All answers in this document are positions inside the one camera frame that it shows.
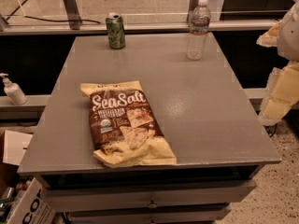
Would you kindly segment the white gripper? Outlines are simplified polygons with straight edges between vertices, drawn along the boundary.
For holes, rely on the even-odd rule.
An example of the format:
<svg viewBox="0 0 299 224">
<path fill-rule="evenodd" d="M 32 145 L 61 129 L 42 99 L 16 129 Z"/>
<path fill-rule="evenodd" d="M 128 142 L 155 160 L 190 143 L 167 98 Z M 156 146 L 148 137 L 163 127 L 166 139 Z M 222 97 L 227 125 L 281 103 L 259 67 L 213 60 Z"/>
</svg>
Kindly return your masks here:
<svg viewBox="0 0 299 224">
<path fill-rule="evenodd" d="M 290 62 L 282 69 L 274 67 L 267 80 L 265 97 L 258 119 L 263 126 L 280 122 L 299 101 L 299 1 L 256 43 L 263 47 L 275 47 L 278 55 Z"/>
</svg>

